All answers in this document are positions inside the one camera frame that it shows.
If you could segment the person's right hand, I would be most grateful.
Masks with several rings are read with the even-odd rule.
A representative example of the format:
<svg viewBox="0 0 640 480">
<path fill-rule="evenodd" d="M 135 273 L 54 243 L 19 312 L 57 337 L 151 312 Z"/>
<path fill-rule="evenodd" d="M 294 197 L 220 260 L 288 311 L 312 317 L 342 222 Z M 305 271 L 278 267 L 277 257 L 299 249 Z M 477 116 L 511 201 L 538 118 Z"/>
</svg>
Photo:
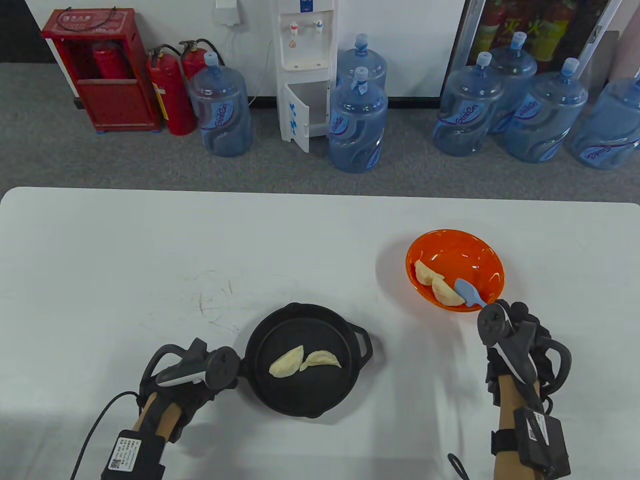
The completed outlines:
<svg viewBox="0 0 640 480">
<path fill-rule="evenodd" d="M 541 411 L 569 375 L 569 350 L 520 301 L 498 299 L 482 307 L 477 328 L 486 347 L 486 383 L 493 404 L 501 404 L 499 378 L 510 377 L 526 405 Z"/>
</svg>

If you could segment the person's left hand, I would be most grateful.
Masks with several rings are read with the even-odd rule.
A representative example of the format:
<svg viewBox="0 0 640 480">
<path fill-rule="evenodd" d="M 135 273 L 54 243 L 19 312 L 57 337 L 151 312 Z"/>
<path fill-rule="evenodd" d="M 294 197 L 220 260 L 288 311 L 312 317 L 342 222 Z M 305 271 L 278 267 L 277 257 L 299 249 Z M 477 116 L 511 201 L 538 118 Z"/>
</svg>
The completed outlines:
<svg viewBox="0 0 640 480">
<path fill-rule="evenodd" d="M 142 373 L 134 430 L 176 443 L 207 402 L 237 387 L 241 359 L 222 346 L 211 352 L 197 340 L 189 349 L 169 343 L 154 352 Z"/>
</svg>

